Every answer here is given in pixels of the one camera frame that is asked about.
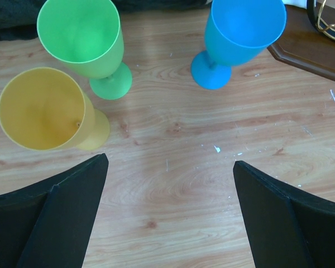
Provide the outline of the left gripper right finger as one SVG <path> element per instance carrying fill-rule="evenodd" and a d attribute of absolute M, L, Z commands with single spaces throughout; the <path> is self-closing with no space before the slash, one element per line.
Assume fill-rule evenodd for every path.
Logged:
<path fill-rule="evenodd" d="M 335 267 L 335 202 L 244 161 L 233 177 L 256 267 Z"/>

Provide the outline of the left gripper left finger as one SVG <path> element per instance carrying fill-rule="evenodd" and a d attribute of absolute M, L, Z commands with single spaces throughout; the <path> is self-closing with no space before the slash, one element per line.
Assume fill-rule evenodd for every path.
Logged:
<path fill-rule="evenodd" d="M 99 154 L 0 195 L 0 267 L 82 267 L 107 171 Z"/>

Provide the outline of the gold and black wine glass rack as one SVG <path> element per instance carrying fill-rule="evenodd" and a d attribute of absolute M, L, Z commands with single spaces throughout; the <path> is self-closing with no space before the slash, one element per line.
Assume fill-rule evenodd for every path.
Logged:
<path fill-rule="evenodd" d="M 285 7 L 286 28 L 269 52 L 280 62 L 335 82 L 335 3 L 307 1 L 307 9 Z"/>

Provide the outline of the yellow plastic goblet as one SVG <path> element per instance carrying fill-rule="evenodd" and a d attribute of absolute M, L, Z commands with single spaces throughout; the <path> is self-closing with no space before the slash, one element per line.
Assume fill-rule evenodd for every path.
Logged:
<path fill-rule="evenodd" d="M 16 75 L 0 95 L 0 125 L 21 147 L 36 151 L 95 150 L 109 138 L 107 116 L 65 72 L 40 67 Z"/>

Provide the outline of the green plastic goblet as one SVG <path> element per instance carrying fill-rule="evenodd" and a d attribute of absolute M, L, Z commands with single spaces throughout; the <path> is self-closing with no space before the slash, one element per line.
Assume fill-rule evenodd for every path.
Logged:
<path fill-rule="evenodd" d="M 36 25 L 45 50 L 89 78 L 98 97 L 116 100 L 128 93 L 132 73 L 123 62 L 121 20 L 112 1 L 49 0 L 41 7 Z"/>

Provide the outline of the blue plastic goblet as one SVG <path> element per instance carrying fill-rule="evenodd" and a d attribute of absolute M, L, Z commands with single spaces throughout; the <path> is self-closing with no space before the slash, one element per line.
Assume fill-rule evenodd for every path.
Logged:
<path fill-rule="evenodd" d="M 286 19 L 281 0 L 214 0 L 204 32 L 205 50 L 190 66 L 194 81 L 209 90 L 225 86 L 232 67 L 249 62 L 282 35 Z"/>

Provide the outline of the black floral plush pillow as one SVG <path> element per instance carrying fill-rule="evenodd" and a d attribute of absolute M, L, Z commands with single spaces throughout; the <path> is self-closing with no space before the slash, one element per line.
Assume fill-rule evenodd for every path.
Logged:
<path fill-rule="evenodd" d="M 37 38 L 36 20 L 45 1 L 0 1 L 0 41 Z M 204 8 L 212 1 L 113 1 L 120 12 Z"/>

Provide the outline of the folded cream cloth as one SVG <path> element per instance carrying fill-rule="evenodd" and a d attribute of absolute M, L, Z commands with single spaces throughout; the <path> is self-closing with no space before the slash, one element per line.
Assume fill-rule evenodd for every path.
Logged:
<path fill-rule="evenodd" d="M 307 9 L 307 0 L 283 0 L 283 4 Z"/>

